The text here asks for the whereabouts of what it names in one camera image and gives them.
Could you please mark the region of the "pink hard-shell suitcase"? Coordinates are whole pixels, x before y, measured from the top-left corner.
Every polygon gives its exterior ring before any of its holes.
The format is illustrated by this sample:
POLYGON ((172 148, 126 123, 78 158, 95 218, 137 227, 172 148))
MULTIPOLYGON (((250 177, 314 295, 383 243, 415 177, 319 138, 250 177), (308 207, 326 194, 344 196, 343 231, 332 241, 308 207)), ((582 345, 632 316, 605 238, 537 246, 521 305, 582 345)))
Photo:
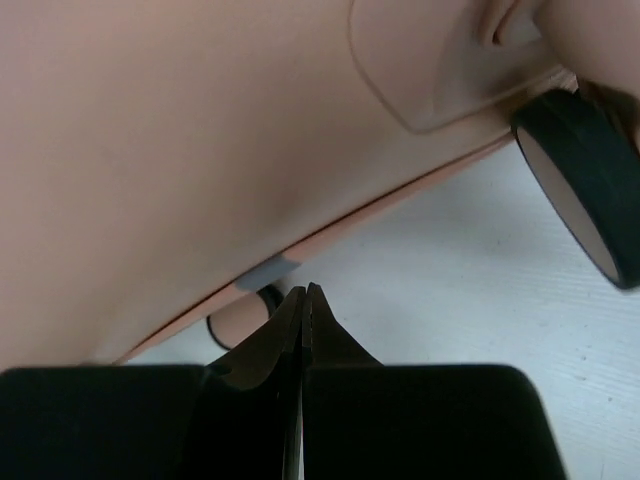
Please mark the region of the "pink hard-shell suitcase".
POLYGON ((635 1, 5 1, 1 366, 129 360, 511 140, 635 287, 635 1))

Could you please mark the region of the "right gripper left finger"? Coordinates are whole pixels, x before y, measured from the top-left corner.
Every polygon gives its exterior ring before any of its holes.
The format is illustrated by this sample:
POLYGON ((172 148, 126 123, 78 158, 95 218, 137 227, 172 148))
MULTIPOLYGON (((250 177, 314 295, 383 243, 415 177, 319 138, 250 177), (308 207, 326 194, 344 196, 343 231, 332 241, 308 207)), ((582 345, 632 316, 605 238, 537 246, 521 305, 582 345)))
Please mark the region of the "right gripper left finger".
POLYGON ((303 288, 207 365, 15 368, 5 479, 294 479, 303 288))

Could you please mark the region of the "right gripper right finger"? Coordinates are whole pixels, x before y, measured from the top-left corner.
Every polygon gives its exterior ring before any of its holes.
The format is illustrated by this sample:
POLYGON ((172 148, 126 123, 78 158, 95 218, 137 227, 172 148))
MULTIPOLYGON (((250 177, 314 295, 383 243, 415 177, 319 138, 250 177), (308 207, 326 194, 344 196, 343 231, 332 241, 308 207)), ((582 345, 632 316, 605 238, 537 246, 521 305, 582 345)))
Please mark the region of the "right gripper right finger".
POLYGON ((302 313, 309 479, 563 479, 544 406, 500 364, 386 366, 310 284, 302 313))

